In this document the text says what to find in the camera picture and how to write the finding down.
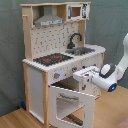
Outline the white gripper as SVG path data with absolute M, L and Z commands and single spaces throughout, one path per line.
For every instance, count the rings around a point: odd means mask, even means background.
M 83 85 L 87 85 L 92 82 L 92 78 L 99 73 L 99 69 L 96 66 L 89 66 L 85 69 L 76 71 L 73 73 L 73 78 Z

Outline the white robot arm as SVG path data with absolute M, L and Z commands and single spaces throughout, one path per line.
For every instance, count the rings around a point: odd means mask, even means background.
M 89 66 L 73 74 L 73 78 L 83 84 L 91 83 L 97 87 L 112 92 L 117 87 L 117 82 L 123 77 L 128 68 L 128 33 L 124 40 L 124 55 L 117 65 L 105 64 L 101 69 Z

